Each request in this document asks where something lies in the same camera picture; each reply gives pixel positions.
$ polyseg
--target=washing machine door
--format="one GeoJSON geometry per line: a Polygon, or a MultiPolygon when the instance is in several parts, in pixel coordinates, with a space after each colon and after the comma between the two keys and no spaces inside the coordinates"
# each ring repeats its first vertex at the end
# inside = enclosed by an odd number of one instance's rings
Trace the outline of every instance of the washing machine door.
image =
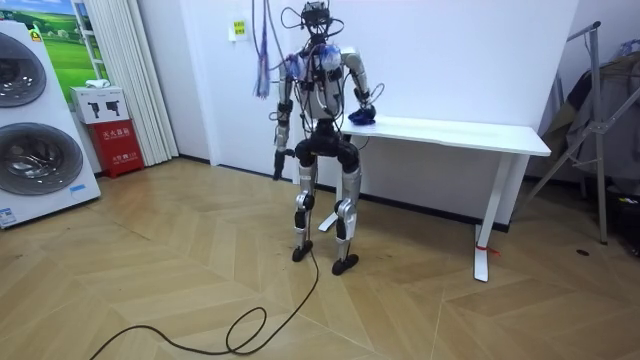
{"type": "Polygon", "coordinates": [[[1,190],[17,195],[59,191],[78,177],[82,163],[80,145],[61,130],[37,123],[0,127],[1,190]]]}
{"type": "Polygon", "coordinates": [[[20,41],[0,33],[0,109],[34,101],[46,85],[38,57],[20,41]]]}

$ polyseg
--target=washing machine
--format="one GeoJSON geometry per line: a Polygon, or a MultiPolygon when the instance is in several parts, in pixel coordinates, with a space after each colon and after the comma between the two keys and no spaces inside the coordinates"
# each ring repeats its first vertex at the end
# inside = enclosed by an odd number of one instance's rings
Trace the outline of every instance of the washing machine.
{"type": "Polygon", "coordinates": [[[0,227],[98,196],[42,39],[0,21],[0,227]]]}

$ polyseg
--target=herringbone floor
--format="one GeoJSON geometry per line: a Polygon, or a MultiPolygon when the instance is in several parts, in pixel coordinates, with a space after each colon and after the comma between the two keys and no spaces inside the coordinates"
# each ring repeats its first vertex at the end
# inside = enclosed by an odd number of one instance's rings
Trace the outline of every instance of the herringbone floor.
{"type": "MultiPolygon", "coordinates": [[[[291,184],[174,160],[100,186],[97,202],[0,233],[0,359],[88,359],[135,323],[222,350],[239,314],[265,306],[270,332],[313,281],[310,259],[290,261],[291,184]]],[[[318,198],[316,225],[334,201],[318,198]]],[[[640,359],[640,262],[598,245],[583,206],[548,188],[494,233],[484,284],[471,226],[363,201],[360,264],[332,276],[334,235],[314,231],[318,289],[252,358],[640,359]]],[[[203,358],[144,330],[99,357],[203,358]]]]}

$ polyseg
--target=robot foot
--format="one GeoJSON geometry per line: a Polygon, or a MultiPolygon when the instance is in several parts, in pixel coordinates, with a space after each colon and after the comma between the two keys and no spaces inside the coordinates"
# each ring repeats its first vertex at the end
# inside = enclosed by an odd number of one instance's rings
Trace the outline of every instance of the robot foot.
{"type": "Polygon", "coordinates": [[[311,240],[306,240],[302,248],[296,248],[293,250],[293,254],[291,255],[291,260],[294,262],[300,262],[304,259],[305,255],[313,248],[313,242],[311,240]]]}
{"type": "Polygon", "coordinates": [[[360,258],[358,257],[358,255],[356,254],[349,254],[347,255],[347,258],[344,260],[336,260],[335,263],[333,263],[333,267],[331,268],[331,272],[333,273],[333,275],[335,276],[340,276],[342,275],[343,272],[351,269],[352,267],[356,266],[356,264],[358,263],[358,261],[360,260],[360,258]]]}

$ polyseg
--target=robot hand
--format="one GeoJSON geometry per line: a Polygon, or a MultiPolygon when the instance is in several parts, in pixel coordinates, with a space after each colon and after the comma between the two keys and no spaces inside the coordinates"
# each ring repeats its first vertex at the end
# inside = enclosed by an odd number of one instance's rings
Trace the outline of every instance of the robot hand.
{"type": "Polygon", "coordinates": [[[285,151],[276,150],[275,159],[273,163],[273,167],[274,167],[273,180],[274,181],[278,181],[282,178],[282,169],[284,169],[285,156],[295,157],[296,154],[291,149],[287,149],[285,151]]]}
{"type": "Polygon", "coordinates": [[[373,105],[368,105],[349,115],[349,120],[351,120],[354,125],[372,125],[376,123],[374,120],[375,117],[376,108],[373,105]]]}

